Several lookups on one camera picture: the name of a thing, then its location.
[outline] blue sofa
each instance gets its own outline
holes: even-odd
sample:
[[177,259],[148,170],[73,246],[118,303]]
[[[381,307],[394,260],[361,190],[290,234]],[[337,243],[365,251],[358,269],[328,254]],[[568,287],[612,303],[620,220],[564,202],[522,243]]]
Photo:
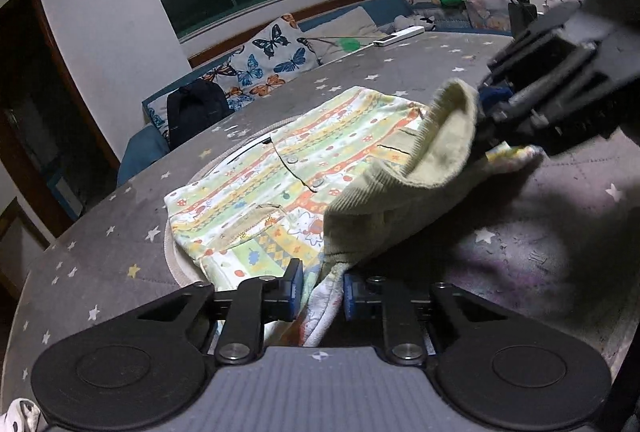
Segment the blue sofa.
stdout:
[[[373,22],[375,22],[378,27],[393,23],[394,19],[398,15],[411,16],[414,14],[414,10],[411,5],[409,5],[405,0],[365,0],[363,2],[351,4],[350,6],[335,9],[328,13],[300,21],[298,22],[298,26],[303,32],[308,31],[311,28],[315,28],[325,22],[338,18],[340,15],[344,15],[358,6],[362,6],[367,11]],[[175,91],[181,86],[190,84],[204,73],[207,73],[213,68],[223,64],[227,58],[228,54],[225,54],[215,60],[212,60],[143,100],[142,107],[145,109],[146,115],[150,119],[148,106],[152,101],[158,99],[164,94],[167,94],[168,92]],[[120,169],[118,170],[118,186],[126,183],[127,180],[142,172],[149,165],[155,163],[155,161],[158,161],[168,153],[169,145],[166,140],[162,137],[155,126],[147,125],[145,128],[133,135],[129,140],[129,143],[127,143],[127,149],[122,159],[122,163],[120,164]]]

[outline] star-patterned tablecloth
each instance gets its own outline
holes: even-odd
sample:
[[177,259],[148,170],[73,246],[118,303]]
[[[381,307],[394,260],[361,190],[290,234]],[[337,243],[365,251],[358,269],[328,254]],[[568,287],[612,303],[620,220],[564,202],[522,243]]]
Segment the star-patterned tablecloth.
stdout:
[[[32,398],[51,344],[178,289],[164,259],[163,198],[252,134],[352,86],[428,104],[451,76],[477,85],[510,38],[425,33],[305,73],[182,145],[79,219],[34,262],[2,376],[4,412]],[[487,181],[452,212],[365,270],[414,287],[446,280],[593,344],[615,371],[636,327],[640,149],[617,134],[532,173]],[[325,345],[354,338],[334,322]]]

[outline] black backpack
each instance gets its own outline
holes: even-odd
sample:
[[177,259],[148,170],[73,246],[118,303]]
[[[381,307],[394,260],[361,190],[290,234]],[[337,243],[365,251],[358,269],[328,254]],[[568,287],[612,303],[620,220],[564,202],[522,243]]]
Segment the black backpack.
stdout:
[[179,147],[233,112],[218,84],[198,78],[182,86],[166,99],[169,148]]

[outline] door frame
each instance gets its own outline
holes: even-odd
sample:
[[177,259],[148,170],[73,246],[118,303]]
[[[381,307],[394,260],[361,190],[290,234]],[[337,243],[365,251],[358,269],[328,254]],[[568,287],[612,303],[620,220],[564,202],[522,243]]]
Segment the door frame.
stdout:
[[[21,2],[27,0],[9,0],[0,8],[0,27],[2,19],[12,14],[12,9]],[[94,135],[98,147],[104,154],[107,163],[115,170],[120,162],[113,153],[103,134],[100,132],[97,123],[91,116],[88,107],[84,103],[78,88],[76,87],[71,73],[56,44],[55,38],[47,21],[41,0],[28,0],[38,20],[38,25],[44,37],[50,56],[55,64],[58,74],[62,79],[65,89],[71,96],[74,105],[78,108],[82,120]],[[73,221],[66,214],[62,206],[55,199],[53,193],[47,187],[47,183],[34,167],[22,147],[22,144],[15,135],[13,128],[9,124],[6,116],[0,113],[0,161],[11,176],[20,193],[24,196],[29,206],[40,218],[43,224],[57,238],[69,228]]]

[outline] gray ribbed plate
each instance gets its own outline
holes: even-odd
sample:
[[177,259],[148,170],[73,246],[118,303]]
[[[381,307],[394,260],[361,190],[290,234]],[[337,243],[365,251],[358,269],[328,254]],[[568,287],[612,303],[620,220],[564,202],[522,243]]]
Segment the gray ribbed plate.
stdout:
[[449,408],[421,370],[386,364],[373,348],[271,347],[254,364],[220,370],[195,404],[152,430],[479,432],[489,428]]

